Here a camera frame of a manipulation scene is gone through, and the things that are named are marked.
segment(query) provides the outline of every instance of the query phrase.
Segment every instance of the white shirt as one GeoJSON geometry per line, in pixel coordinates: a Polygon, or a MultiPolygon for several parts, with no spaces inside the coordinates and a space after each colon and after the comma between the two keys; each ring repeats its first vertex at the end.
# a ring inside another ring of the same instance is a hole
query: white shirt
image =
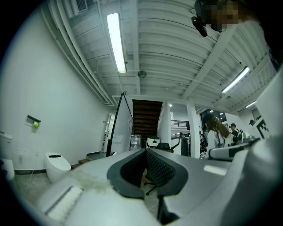
{"type": "Polygon", "coordinates": [[[207,145],[207,152],[206,152],[205,158],[209,157],[208,151],[210,149],[223,147],[225,140],[219,132],[218,132],[218,135],[219,135],[219,139],[218,139],[216,131],[210,130],[208,132],[208,134],[207,134],[208,145],[207,145]]]}

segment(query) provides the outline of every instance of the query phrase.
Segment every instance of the white toilet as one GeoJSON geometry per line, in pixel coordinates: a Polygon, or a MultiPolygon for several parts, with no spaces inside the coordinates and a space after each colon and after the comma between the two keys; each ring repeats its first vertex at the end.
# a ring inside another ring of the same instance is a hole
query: white toilet
{"type": "Polygon", "coordinates": [[[45,167],[48,178],[52,183],[61,180],[71,171],[71,165],[68,161],[57,153],[46,153],[45,167]]]}

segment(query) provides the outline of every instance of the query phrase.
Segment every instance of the office chair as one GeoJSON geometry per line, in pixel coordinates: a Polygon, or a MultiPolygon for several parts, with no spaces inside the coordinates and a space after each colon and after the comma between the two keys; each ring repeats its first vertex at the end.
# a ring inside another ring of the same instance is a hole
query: office chair
{"type": "MultiPolygon", "coordinates": [[[[180,140],[179,142],[173,146],[172,148],[170,148],[170,145],[168,143],[159,143],[157,145],[157,149],[160,149],[160,150],[163,150],[163,151],[167,151],[167,152],[170,152],[170,153],[174,153],[174,148],[177,147],[178,145],[180,144],[180,140]]],[[[145,176],[146,179],[148,179],[149,181],[151,182],[145,182],[144,185],[154,185],[154,187],[152,189],[150,189],[145,195],[149,195],[153,190],[155,190],[157,188],[157,185],[154,183],[153,179],[151,178],[150,174],[147,173],[147,175],[145,176]]]]}

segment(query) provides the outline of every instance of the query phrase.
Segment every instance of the fluorescent light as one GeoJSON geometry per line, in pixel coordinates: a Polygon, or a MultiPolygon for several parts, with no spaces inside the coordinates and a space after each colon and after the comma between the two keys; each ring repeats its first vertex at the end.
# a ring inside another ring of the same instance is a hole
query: fluorescent light
{"type": "Polygon", "coordinates": [[[255,101],[255,102],[253,102],[253,103],[251,103],[251,104],[249,104],[248,106],[246,106],[246,108],[248,108],[248,107],[250,107],[250,106],[254,105],[255,103],[256,103],[256,101],[255,101]]]}
{"type": "Polygon", "coordinates": [[[126,73],[127,69],[122,47],[119,14],[113,13],[107,15],[107,24],[118,72],[126,73]]]}
{"type": "Polygon", "coordinates": [[[235,86],[236,83],[239,82],[248,72],[249,68],[245,66],[244,69],[240,72],[240,74],[225,89],[222,90],[222,93],[226,93],[233,86],[235,86]]]}

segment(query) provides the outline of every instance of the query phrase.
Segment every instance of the woman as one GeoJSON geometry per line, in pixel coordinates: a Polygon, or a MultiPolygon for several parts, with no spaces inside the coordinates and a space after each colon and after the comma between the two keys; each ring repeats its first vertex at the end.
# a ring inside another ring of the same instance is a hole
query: woman
{"type": "Polygon", "coordinates": [[[205,158],[208,158],[208,152],[210,149],[223,147],[225,139],[229,135],[229,131],[225,126],[217,120],[214,115],[207,114],[203,118],[203,123],[205,124],[208,134],[207,134],[207,152],[205,158]]]}

